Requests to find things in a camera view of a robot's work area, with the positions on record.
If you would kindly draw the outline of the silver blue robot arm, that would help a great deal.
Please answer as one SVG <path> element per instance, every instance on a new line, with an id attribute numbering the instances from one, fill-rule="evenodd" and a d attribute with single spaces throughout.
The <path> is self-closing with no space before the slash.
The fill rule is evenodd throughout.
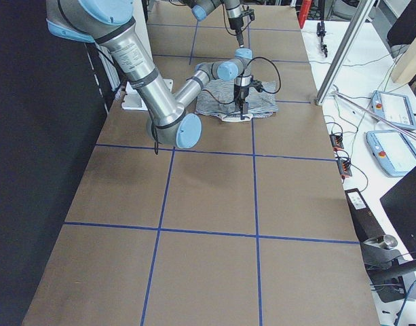
<path id="1" fill-rule="evenodd" d="M 198 0 L 198 1 L 170 1 L 172 5 L 189 7 L 191 13 L 198 22 L 205 20 L 218 7 L 223 8 L 223 18 L 229 22 L 229 28 L 226 31 L 237 39 L 240 48 L 244 47 L 243 32 L 244 27 L 244 9 L 240 1 L 232 0 Z"/>
<path id="2" fill-rule="evenodd" d="M 239 1 L 184 1 L 183 5 L 191 8 L 197 21 L 224 6 L 239 48 L 229 60 L 198 65 L 195 74 L 175 94 L 136 34 L 132 1 L 47 1 L 46 20 L 49 32 L 57 37 L 106 47 L 146 104 L 150 115 L 147 132 L 155 143 L 188 149 L 199 141 L 202 123 L 186 108 L 209 82 L 237 80 L 233 100 L 239 108 L 244 104 L 251 81 L 252 51 L 244 47 L 242 33 L 244 17 L 253 20 L 254 11 Z"/>

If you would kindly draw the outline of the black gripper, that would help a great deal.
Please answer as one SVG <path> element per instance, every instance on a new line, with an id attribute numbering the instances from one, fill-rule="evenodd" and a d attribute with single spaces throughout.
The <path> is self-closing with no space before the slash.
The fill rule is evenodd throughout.
<path id="1" fill-rule="evenodd" d="M 229 21 L 230 29 L 235 31 L 235 37 L 238 41 L 239 46 L 243 48 L 244 47 L 244 37 L 242 34 L 242 28 L 244 26 L 243 18 L 241 16 L 237 18 L 228 18 L 228 21 Z"/>
<path id="2" fill-rule="evenodd" d="M 246 97 L 249 94 L 249 86 L 239 86 L 237 84 L 234 85 L 233 88 L 233 99 L 235 102 L 240 102 L 240 119 L 245 120 L 246 115 L 248 114 L 248 103 L 245 101 Z"/>

